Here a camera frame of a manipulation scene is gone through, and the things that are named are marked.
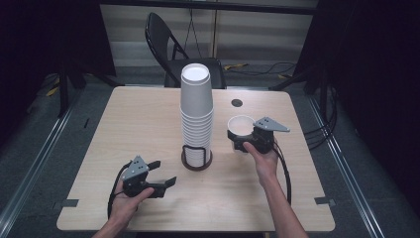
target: black chair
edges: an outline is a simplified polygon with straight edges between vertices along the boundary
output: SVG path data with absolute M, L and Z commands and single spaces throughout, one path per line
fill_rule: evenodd
M 180 87 L 182 69 L 190 63 L 206 65 L 210 71 L 212 88 L 226 89 L 226 81 L 220 62 L 214 58 L 191 59 L 164 20 L 156 13 L 150 13 L 146 21 L 146 41 L 157 62 L 166 72 L 165 87 Z M 172 57 L 168 59 L 167 48 L 170 41 L 173 43 Z M 181 53 L 182 59 L 177 59 L 176 54 Z

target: wooden table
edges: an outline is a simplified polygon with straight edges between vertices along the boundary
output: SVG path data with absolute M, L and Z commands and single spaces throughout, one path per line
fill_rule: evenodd
M 233 99 L 243 106 L 235 107 Z M 255 162 L 234 153 L 227 138 L 228 120 L 264 116 L 290 128 L 275 132 L 290 172 L 292 207 L 306 231 L 335 227 L 330 207 L 317 205 L 325 196 L 301 127 L 285 92 L 213 90 L 213 162 L 202 172 L 181 162 L 180 91 L 176 88 L 117 87 L 114 89 L 68 199 L 57 222 L 61 230 L 98 230 L 107 220 L 107 202 L 119 169 L 136 155 L 146 163 L 161 161 L 147 181 L 177 176 L 164 198 L 145 200 L 128 229 L 133 231 L 274 231 Z M 281 164 L 278 178 L 285 189 Z

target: stack of paper cups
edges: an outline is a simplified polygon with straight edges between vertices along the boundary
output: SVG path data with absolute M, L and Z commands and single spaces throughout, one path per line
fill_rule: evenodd
M 187 65 L 181 74 L 182 162 L 195 171 L 206 169 L 212 160 L 213 96 L 208 68 Z

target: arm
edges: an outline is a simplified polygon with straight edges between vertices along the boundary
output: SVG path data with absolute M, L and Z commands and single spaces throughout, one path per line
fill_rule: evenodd
M 120 180 L 115 189 L 115 193 L 123 190 L 123 182 Z M 154 193 L 154 189 L 149 187 L 135 197 L 129 197 L 124 193 L 118 194 L 112 204 L 112 212 L 108 221 L 93 236 L 93 238 L 117 237 L 129 225 L 138 205 Z
M 265 191 L 269 210 L 271 211 L 277 237 L 308 237 L 296 214 L 287 202 L 277 179 L 278 157 L 274 151 L 263 155 L 248 142 L 244 143 L 245 149 L 256 161 L 257 174 L 260 184 Z

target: hand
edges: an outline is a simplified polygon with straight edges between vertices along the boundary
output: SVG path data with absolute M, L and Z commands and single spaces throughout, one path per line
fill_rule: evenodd
M 123 190 L 123 182 L 118 181 L 114 193 L 118 194 Z M 112 204 L 112 211 L 108 221 L 93 237 L 116 237 L 127 228 L 134 213 L 137 211 L 138 205 L 154 193 L 152 187 L 148 187 L 140 194 L 129 197 L 124 192 L 119 193 Z
M 260 184 L 265 187 L 271 180 L 277 180 L 278 156 L 271 150 L 267 154 L 261 154 L 253 144 L 244 142 L 244 148 L 254 157 L 256 161 L 257 174 L 260 178 Z

